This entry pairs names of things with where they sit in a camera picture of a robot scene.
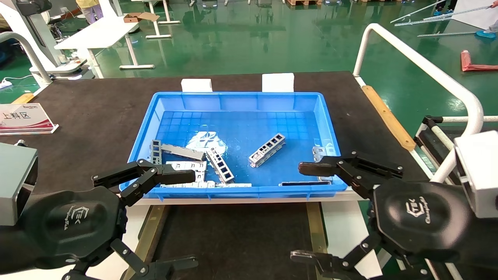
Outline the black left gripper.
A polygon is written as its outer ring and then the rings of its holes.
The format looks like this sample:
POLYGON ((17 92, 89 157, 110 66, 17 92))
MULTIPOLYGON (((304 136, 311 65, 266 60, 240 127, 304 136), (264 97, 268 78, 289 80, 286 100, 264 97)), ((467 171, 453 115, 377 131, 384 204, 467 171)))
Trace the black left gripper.
POLYGON ((176 271, 198 266, 195 256, 146 264, 123 243, 126 206, 132 206, 160 184, 192 183, 194 170, 139 159, 92 177, 95 188, 30 195, 13 226, 1 227, 0 270, 16 273, 59 269, 76 263, 73 280, 90 280, 91 266, 117 253, 134 271, 132 280, 170 280, 176 271), (119 198, 108 190, 130 182, 119 198))

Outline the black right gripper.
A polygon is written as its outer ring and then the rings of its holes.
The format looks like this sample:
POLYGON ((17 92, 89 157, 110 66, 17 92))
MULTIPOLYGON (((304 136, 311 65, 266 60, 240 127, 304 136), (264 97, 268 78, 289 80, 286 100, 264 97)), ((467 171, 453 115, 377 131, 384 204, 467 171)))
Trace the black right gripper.
MULTIPOLYGON (((404 167, 357 151, 301 162, 298 170, 310 177, 338 176, 361 198, 371 199, 375 228, 402 257, 497 268, 497 219, 478 218, 461 187, 389 180, 401 179, 404 167), (375 189, 366 174, 387 181, 375 189)), ((381 235, 370 234, 344 258, 307 250, 292 250, 290 258, 315 266, 324 278, 367 280, 355 266, 381 244, 381 235)))

